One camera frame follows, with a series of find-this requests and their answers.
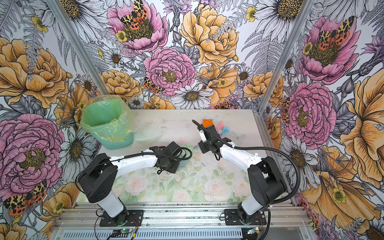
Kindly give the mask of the light green paper scrap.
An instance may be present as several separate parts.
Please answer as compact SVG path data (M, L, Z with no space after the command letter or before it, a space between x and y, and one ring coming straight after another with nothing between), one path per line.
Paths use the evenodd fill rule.
M196 152L195 147L192 146L192 145L188 145L188 144L186 144L186 145L184 145L184 148L189 149L192 153Z

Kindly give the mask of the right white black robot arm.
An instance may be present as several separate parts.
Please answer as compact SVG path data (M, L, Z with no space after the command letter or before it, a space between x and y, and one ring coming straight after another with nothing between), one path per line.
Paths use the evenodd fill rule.
M221 138L214 125L204 127L195 120L203 154L211 152L217 161L226 159L248 173L251 194L238 205L234 217L228 217L243 225L264 225L263 211L285 193L287 185L276 161L271 157L261 158L237 147L230 139Z

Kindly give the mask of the grey-green plastic dustpan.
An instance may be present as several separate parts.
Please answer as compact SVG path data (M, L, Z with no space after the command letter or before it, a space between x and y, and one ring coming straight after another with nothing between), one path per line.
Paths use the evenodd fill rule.
M190 150L183 150L182 160L180 161L179 168L184 168L189 159L192 157L192 152Z

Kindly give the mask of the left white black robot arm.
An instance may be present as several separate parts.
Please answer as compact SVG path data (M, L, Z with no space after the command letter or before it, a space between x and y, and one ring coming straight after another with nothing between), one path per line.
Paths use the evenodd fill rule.
M101 153L78 174L76 183L80 185L88 202L97 204L103 210L105 220L114 226L124 226L136 220L112 191L116 178L145 168L157 168L158 175L162 172L174 174L180 163L189 160L192 155L189 149L175 142L121 157L109 157Z

